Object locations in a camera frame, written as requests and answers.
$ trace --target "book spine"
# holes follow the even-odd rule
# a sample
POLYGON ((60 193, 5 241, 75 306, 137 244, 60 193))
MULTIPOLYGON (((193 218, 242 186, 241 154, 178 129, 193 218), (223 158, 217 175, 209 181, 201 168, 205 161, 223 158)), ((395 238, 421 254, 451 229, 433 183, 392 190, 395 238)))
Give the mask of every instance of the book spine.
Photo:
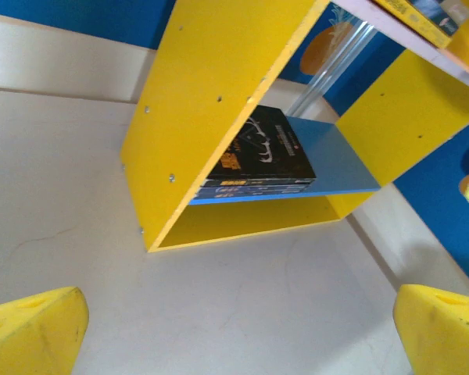
POLYGON ((309 185, 314 178, 256 178, 247 180, 205 180, 202 188, 216 186, 309 185))
POLYGON ((425 18, 414 6, 407 0, 374 0, 393 16, 400 19, 403 23, 414 29, 421 36, 430 41, 438 48, 445 48, 452 40, 432 21, 425 18))
POLYGON ((262 191, 294 191, 304 190, 309 185, 294 184, 294 185, 264 185, 264 186, 219 186, 219 187, 201 187, 197 195, 212 195, 219 193, 259 193, 262 191))
POLYGON ((196 195, 195 199, 212 199, 212 198, 238 198, 238 197, 253 197, 257 195, 281 195, 281 194, 297 194, 305 191, 304 188, 288 189, 282 191, 254 191, 254 192, 235 192, 235 193, 212 193, 196 195))

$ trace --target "white wall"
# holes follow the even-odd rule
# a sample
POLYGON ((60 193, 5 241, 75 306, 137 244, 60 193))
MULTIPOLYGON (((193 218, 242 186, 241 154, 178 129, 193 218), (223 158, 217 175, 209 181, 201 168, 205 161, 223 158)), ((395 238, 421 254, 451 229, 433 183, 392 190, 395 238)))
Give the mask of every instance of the white wall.
POLYGON ((0 16, 0 88, 137 102, 155 52, 0 16))
POLYGON ((424 284, 469 295, 469 279, 394 184, 367 200, 349 221, 396 289, 424 284))

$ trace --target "blue shelf board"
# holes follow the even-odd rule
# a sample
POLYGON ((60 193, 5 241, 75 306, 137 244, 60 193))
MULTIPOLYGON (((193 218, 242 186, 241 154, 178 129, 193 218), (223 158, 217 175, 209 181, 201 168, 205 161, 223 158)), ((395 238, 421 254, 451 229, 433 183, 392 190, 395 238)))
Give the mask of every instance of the blue shelf board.
POLYGON ((289 117, 288 121, 304 147, 317 179, 297 194, 254 195, 249 197, 192 199, 190 205, 210 205, 305 198, 320 195, 361 193, 380 189, 366 166, 332 123, 289 117))

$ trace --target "shelf compartment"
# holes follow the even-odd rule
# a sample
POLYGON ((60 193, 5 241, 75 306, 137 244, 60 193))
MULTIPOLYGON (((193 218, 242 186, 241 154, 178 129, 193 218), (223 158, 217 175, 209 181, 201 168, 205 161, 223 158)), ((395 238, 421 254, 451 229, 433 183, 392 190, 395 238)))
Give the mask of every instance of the shelf compartment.
POLYGON ((159 250, 340 220, 327 197, 189 205, 159 250))
POLYGON ((289 117, 288 121, 313 166, 317 179, 298 194, 254 195, 212 199, 193 199, 189 205, 308 198, 376 191, 380 188, 347 140, 332 123, 289 117))

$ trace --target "blue wall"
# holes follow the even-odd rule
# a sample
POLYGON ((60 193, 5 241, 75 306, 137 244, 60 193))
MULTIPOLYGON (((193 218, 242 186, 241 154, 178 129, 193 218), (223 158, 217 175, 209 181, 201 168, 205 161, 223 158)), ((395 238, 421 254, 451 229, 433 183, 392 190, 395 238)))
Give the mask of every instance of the blue wall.
POLYGON ((395 185, 469 276, 469 203, 460 181, 469 175, 469 126, 403 174, 395 185))
POLYGON ((158 48, 175 0, 0 0, 0 14, 158 48))

